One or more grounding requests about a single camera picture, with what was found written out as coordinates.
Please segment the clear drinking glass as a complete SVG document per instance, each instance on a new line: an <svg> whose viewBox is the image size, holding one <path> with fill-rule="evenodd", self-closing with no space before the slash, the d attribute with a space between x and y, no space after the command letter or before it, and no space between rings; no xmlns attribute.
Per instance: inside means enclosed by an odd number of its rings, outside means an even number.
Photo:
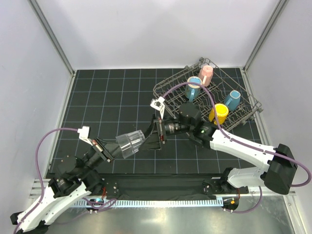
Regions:
<svg viewBox="0 0 312 234"><path fill-rule="evenodd" d="M137 130L117 136L116 141L121 149L123 158L128 158L139 151L140 146L145 141L145 136L141 130Z"/></svg>

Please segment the blue floral mug white inside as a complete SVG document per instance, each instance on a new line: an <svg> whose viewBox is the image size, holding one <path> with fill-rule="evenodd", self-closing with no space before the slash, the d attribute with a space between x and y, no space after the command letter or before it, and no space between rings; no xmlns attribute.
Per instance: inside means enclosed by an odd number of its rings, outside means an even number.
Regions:
<svg viewBox="0 0 312 234"><path fill-rule="evenodd" d="M232 90L225 98L223 104L229 111L234 111L240 103L241 94L237 90Z"/></svg>

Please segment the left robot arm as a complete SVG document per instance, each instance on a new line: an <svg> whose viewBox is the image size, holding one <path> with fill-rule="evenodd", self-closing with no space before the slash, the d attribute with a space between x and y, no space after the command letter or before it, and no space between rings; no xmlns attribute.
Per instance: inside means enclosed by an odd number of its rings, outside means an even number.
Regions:
<svg viewBox="0 0 312 234"><path fill-rule="evenodd" d="M103 162L120 156L117 143L96 138L89 140L91 148L82 158L65 156L55 176L42 188L40 197L25 211L10 216L16 234L44 234L48 227L76 201L88 195L98 195L104 181L96 170Z"/></svg>

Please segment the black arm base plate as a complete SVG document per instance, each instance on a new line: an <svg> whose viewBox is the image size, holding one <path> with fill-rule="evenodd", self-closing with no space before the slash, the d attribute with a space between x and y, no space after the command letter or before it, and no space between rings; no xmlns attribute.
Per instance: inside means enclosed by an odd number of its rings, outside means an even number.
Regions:
<svg viewBox="0 0 312 234"><path fill-rule="evenodd" d="M248 188L234 188L221 174L101 174L99 190L119 200L195 200L214 195L245 195Z"/></svg>

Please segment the pink faceted mug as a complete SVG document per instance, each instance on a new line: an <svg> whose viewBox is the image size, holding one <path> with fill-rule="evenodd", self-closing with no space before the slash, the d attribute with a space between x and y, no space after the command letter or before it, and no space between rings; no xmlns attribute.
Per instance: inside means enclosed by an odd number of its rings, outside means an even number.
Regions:
<svg viewBox="0 0 312 234"><path fill-rule="evenodd" d="M211 79L214 74L213 67L209 65L205 65L201 68L198 77L201 79L203 86L207 87L209 86Z"/></svg>

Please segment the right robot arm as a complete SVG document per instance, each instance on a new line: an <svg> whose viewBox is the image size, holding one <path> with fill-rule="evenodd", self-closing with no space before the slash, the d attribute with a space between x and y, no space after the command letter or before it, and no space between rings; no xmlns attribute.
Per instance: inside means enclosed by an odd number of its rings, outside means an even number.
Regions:
<svg viewBox="0 0 312 234"><path fill-rule="evenodd" d="M150 126L144 133L145 140L140 150L160 150L167 137L186 133L195 145L224 152L249 162L251 168L227 168L220 180L220 189L231 193L245 186L266 186L271 191L287 195L292 186L297 166L288 146L277 148L256 144L237 137L215 124L203 121L201 111L191 102L180 105L178 118L152 116Z"/></svg>

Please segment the yellow mug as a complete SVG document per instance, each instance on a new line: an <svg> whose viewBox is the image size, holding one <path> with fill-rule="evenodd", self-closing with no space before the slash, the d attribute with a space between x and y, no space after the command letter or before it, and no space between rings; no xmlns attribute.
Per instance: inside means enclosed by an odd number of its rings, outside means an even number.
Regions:
<svg viewBox="0 0 312 234"><path fill-rule="evenodd" d="M228 107L222 103L218 103L218 104L215 104L214 108L211 109L208 119L209 119L209 122L213 122L215 125L217 125L216 119L215 119L215 117L217 117L217 120L219 124L221 125L225 122L228 114L229 114Z"/></svg>

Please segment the blue mug orange inside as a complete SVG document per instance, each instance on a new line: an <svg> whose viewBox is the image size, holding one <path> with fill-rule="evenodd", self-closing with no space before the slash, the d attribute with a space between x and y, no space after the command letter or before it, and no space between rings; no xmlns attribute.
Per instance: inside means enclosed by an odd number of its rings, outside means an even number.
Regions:
<svg viewBox="0 0 312 234"><path fill-rule="evenodd" d="M187 82L192 82L192 84L187 84L185 86L185 97L189 100L189 102L193 102L193 100L198 96L201 87L196 84L202 84L202 80L199 77L193 76L187 79Z"/></svg>

